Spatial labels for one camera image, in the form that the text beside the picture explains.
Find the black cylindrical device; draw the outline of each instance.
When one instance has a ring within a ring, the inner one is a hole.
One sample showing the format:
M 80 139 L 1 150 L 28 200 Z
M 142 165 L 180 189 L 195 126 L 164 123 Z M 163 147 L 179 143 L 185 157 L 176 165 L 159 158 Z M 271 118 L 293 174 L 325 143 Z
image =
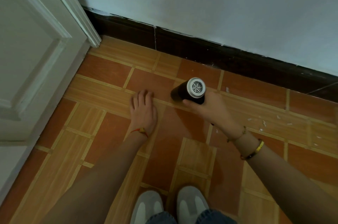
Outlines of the black cylindrical device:
M 200 78 L 191 78 L 174 88 L 170 95 L 174 101 L 191 100 L 197 104 L 204 103 L 205 83 Z

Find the left hand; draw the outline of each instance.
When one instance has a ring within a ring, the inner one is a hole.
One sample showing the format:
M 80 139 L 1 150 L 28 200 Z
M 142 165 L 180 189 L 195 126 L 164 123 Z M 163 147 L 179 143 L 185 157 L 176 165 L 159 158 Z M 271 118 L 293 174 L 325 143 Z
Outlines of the left hand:
M 131 130 L 144 128 L 148 134 L 154 131 L 157 123 L 157 110 L 152 102 L 153 93 L 142 90 L 135 93 L 129 102 L 130 114 L 132 116 Z

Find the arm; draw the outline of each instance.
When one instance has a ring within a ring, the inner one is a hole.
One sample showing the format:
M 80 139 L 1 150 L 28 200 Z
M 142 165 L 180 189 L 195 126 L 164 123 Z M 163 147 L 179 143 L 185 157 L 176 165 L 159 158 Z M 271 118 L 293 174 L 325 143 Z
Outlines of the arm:
M 250 132 L 242 134 L 243 126 L 231 117 L 221 95 L 207 92 L 204 104 L 184 104 L 218 126 L 244 157 L 259 146 Z M 293 223 L 338 223 L 338 202 L 266 145 L 248 164 Z
M 148 135 L 157 122 L 151 93 L 141 91 L 130 101 L 131 130 L 145 128 Z M 41 221 L 44 223 L 104 223 L 109 208 L 146 135 L 132 132 L 114 151 L 105 155 L 86 175 L 76 182 Z

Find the dark brown baseboard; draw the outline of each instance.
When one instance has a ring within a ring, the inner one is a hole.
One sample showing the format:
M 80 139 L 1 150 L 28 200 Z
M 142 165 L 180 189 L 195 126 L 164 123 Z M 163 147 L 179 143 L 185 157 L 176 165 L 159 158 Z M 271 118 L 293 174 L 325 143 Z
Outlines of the dark brown baseboard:
M 101 35 L 108 35 L 170 55 L 338 102 L 337 76 L 240 49 L 221 46 L 124 17 L 102 16 L 85 11 Z

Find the hand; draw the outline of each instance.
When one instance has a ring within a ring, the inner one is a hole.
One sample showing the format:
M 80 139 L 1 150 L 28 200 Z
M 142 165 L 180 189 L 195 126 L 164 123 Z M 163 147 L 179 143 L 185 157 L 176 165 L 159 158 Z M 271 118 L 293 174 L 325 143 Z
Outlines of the hand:
M 157 110 L 152 103 L 152 96 L 152 92 L 142 90 L 130 98 L 129 107 L 132 116 L 130 125 L 132 131 L 137 128 L 144 128 L 148 136 L 153 132 L 157 123 Z
M 207 90 L 202 105 L 187 99 L 184 99 L 183 103 L 203 119 L 219 127 L 228 138 L 234 139 L 242 135 L 243 126 L 233 119 L 220 94 Z

